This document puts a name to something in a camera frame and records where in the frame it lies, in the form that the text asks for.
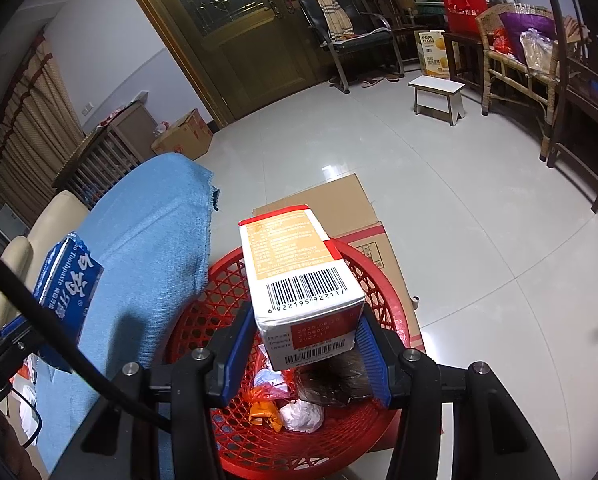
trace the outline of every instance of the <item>beige curtain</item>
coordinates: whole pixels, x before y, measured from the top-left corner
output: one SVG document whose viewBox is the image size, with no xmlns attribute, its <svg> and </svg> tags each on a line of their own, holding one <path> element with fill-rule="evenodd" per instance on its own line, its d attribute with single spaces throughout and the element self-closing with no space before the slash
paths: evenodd
<svg viewBox="0 0 598 480">
<path fill-rule="evenodd" d="M 55 194 L 52 181 L 83 137 L 50 47 L 39 36 L 0 110 L 0 204 L 32 226 Z"/>
</svg>

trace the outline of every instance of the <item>red plastic basket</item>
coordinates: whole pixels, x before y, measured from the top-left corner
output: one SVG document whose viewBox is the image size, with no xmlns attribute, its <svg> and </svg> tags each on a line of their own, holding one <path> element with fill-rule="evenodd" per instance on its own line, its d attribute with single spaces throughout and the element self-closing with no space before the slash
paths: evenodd
<svg viewBox="0 0 598 480">
<path fill-rule="evenodd" d="M 396 330 L 410 346 L 408 322 L 399 298 L 378 267 L 355 248 L 334 240 L 335 247 L 366 293 L 381 326 Z M 208 286 L 189 303 L 170 336 L 168 359 L 174 362 L 190 349 L 206 346 L 214 330 L 232 322 L 242 300 L 250 292 L 241 248 L 212 266 Z M 373 402 L 345 409 L 326 409 L 321 428 L 312 434 L 281 430 L 248 422 L 250 404 L 244 394 L 252 387 L 255 361 L 261 343 L 258 334 L 239 393 L 224 410 L 214 410 L 214 436 L 221 465 L 245 479 L 280 478 L 312 480 L 351 464 L 380 439 L 397 412 L 381 410 Z"/>
<path fill-rule="evenodd" d="M 475 18 L 488 8 L 486 0 L 444 0 L 444 6 L 451 31 L 479 33 Z"/>
</svg>

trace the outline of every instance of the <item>purple bag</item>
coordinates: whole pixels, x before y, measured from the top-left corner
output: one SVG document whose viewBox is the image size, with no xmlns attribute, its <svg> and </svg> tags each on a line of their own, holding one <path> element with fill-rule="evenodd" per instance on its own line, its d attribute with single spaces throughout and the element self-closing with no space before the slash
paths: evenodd
<svg viewBox="0 0 598 480">
<path fill-rule="evenodd" d="M 510 45 L 516 58 L 525 63 L 524 48 L 521 46 L 521 33 L 534 28 L 552 41 L 557 39 L 554 20 L 539 14 L 521 14 L 518 12 L 502 12 L 499 17 L 508 33 Z"/>
</svg>

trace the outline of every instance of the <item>small white stool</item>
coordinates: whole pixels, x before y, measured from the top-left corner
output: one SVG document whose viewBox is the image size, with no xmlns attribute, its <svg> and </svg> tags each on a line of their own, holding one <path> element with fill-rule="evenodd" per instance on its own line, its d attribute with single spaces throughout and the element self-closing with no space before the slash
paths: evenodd
<svg viewBox="0 0 598 480">
<path fill-rule="evenodd" d="M 465 117 L 461 89 L 464 83 L 457 83 L 449 79 L 422 75 L 410 81 L 408 85 L 415 88 L 415 114 L 421 112 L 421 107 L 432 108 L 444 112 L 454 126 L 459 117 Z M 419 91 L 422 102 L 419 102 Z"/>
</svg>

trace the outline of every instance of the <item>orange label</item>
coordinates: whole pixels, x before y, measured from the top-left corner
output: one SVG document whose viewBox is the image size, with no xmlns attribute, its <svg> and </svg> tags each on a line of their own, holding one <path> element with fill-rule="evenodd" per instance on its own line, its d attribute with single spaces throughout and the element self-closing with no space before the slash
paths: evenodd
<svg viewBox="0 0 598 480">
<path fill-rule="evenodd" d="M 256 278 L 334 261 L 305 210 L 246 225 Z"/>
</svg>

